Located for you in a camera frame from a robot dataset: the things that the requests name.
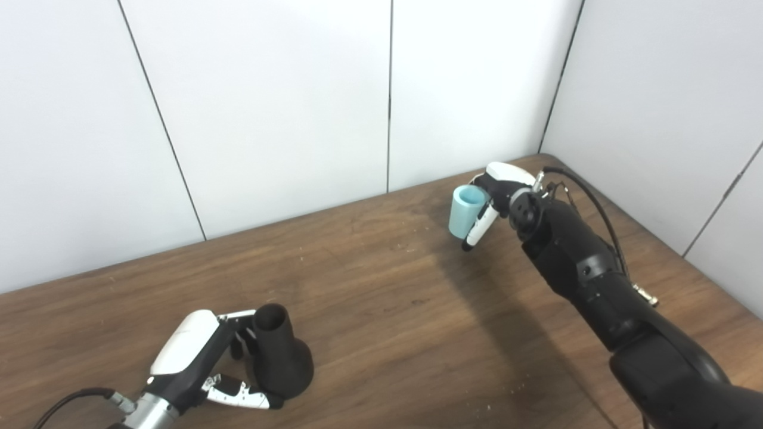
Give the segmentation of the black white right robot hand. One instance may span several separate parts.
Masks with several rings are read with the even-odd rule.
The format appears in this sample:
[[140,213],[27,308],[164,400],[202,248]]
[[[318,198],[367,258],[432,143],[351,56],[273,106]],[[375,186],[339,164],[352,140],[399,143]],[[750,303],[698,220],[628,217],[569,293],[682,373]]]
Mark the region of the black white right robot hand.
[[531,189],[535,182],[536,178],[525,169],[508,163],[488,163],[485,172],[469,182],[469,185],[478,187],[485,194],[486,201],[461,242],[461,249],[471,251],[498,217],[506,218],[509,215],[515,193]]

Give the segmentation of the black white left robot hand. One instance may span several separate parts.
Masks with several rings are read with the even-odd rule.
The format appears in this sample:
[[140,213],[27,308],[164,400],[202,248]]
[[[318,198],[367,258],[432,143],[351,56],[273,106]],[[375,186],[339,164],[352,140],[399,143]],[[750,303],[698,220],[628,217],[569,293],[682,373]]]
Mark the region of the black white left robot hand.
[[238,408],[281,409],[284,399],[256,386],[213,373],[224,353],[242,359],[243,348],[254,349],[255,309],[216,315],[195,310],[180,323],[150,367],[145,393],[161,397],[183,415],[204,401]]

